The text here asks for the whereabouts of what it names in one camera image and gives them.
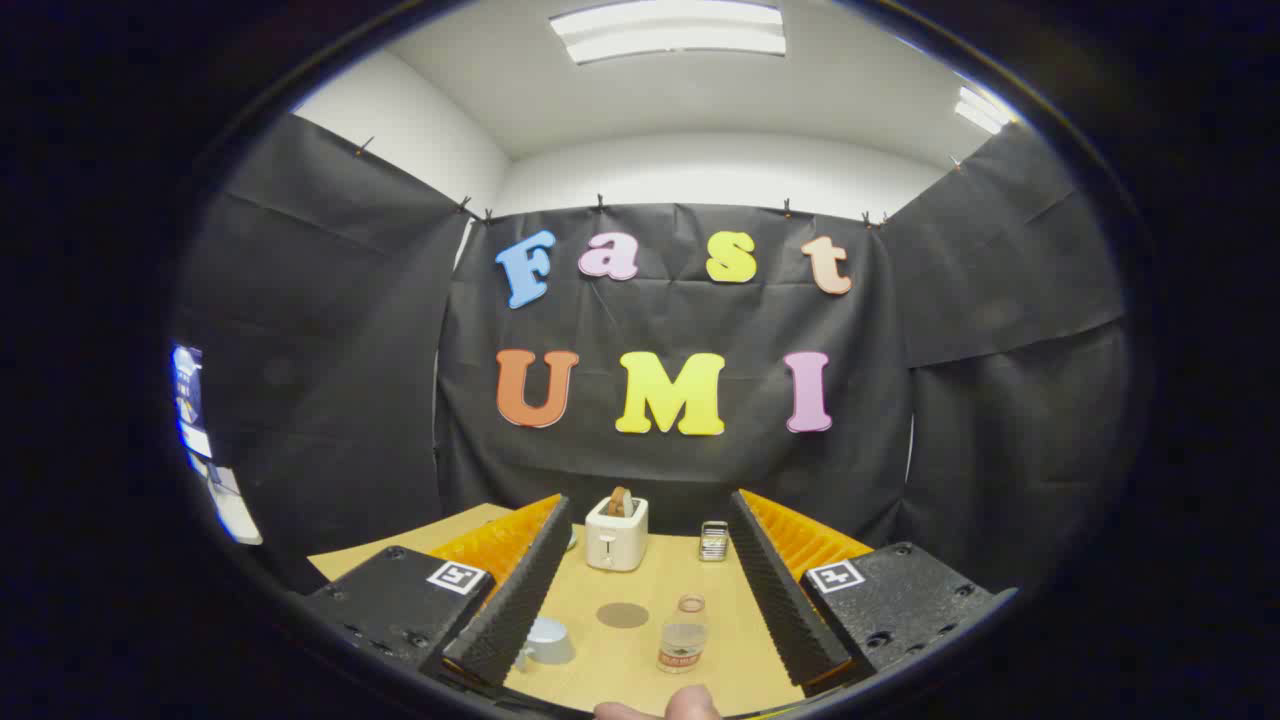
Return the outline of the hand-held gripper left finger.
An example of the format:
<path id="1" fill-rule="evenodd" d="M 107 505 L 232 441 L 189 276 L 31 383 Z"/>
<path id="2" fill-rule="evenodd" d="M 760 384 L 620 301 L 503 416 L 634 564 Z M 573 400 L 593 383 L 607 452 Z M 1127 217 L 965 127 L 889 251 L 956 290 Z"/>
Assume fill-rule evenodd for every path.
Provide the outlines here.
<path id="1" fill-rule="evenodd" d="M 348 644 L 476 691 L 506 683 L 568 548 L 553 495 L 422 553 L 401 544 L 301 600 Z"/>

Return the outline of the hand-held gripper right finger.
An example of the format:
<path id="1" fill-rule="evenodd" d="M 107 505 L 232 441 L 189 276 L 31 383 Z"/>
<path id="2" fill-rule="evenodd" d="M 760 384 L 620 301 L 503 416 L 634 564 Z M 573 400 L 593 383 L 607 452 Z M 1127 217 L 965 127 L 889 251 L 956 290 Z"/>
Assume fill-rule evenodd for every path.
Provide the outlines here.
<path id="1" fill-rule="evenodd" d="M 730 543 L 790 682 L 813 697 L 908 667 L 1012 601 L 913 542 L 872 548 L 746 489 Z"/>

